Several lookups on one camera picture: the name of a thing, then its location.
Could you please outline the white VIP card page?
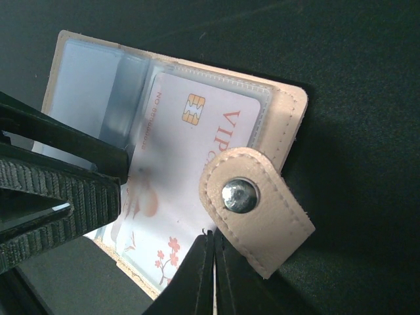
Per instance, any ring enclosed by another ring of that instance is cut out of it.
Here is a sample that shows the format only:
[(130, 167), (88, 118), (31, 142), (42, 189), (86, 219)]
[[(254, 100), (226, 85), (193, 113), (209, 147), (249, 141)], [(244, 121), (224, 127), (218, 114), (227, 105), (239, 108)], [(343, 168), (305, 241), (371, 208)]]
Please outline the white VIP card page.
[(248, 144), (260, 109), (250, 96), (156, 75), (110, 236), (157, 288), (169, 284), (196, 236), (214, 226), (198, 193), (203, 168)]

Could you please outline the beige leather card holder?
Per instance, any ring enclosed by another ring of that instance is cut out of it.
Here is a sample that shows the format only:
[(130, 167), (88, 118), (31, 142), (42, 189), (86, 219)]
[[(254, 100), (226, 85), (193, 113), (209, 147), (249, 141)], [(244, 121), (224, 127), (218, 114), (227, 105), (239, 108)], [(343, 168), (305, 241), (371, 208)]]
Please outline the beige leather card holder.
[[(262, 278), (268, 278), (315, 230), (280, 174), (308, 104), (302, 88), (63, 30), (42, 111), (125, 149), (130, 170), (142, 117), (160, 73), (260, 102), (248, 144), (216, 155), (201, 172), (198, 193), (214, 224), (210, 231), (219, 230)], [(116, 220), (89, 232), (87, 238), (156, 298), (165, 288), (154, 286), (117, 253), (110, 236)]]

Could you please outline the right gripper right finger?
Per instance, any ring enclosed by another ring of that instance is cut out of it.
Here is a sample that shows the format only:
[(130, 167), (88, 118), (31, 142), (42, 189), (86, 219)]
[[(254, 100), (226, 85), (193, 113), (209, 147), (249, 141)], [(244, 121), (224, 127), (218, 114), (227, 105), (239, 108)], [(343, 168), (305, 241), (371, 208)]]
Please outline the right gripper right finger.
[(284, 283), (263, 279), (221, 234), (214, 235), (218, 314), (287, 314)]

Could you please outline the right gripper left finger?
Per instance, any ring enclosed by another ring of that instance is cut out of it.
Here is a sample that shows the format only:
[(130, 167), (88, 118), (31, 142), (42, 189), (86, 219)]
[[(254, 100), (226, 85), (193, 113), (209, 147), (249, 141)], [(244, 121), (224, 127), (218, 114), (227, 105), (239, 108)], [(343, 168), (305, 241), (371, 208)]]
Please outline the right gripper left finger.
[(214, 293), (213, 232), (198, 236), (170, 284), (145, 314), (212, 314)]

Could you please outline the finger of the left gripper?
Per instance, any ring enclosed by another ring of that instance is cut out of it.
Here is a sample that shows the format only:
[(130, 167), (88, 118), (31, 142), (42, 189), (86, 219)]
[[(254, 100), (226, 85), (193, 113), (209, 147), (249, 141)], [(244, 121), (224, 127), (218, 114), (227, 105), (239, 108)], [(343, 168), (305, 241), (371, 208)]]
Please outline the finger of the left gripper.
[(121, 181), (1, 144), (1, 272), (114, 221)]
[(1, 130), (38, 141), (90, 161), (98, 172), (120, 180), (128, 179), (129, 157), (116, 148), (86, 133), (1, 93)]

